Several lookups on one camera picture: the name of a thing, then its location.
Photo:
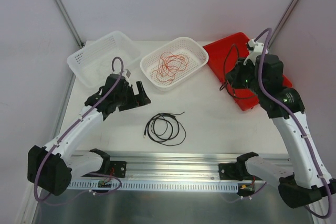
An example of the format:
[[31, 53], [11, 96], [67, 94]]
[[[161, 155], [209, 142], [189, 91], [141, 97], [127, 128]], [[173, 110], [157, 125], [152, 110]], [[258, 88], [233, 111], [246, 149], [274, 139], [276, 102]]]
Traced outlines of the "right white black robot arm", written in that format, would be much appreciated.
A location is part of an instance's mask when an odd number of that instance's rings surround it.
[[256, 176], [278, 189], [290, 208], [305, 207], [335, 194], [335, 179], [319, 157], [307, 125], [304, 105], [297, 90], [283, 83], [284, 64], [276, 55], [266, 54], [264, 61], [240, 58], [225, 74], [234, 89], [248, 89], [278, 129], [290, 160], [292, 171], [277, 167], [254, 152], [237, 157], [232, 179]]

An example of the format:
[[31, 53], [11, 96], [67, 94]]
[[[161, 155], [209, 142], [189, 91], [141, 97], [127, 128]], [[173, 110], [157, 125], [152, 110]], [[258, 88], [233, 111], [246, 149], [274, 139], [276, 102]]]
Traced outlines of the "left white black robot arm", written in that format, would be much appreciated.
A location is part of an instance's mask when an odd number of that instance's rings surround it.
[[33, 146], [28, 152], [27, 179], [34, 187], [59, 196], [73, 179], [90, 173], [108, 175], [111, 161], [106, 152], [94, 148], [79, 157], [73, 157], [73, 153], [110, 114], [151, 103], [143, 83], [137, 81], [136, 87], [138, 93], [134, 93], [128, 77], [110, 74], [105, 84], [85, 101], [78, 118], [67, 130], [43, 147]]

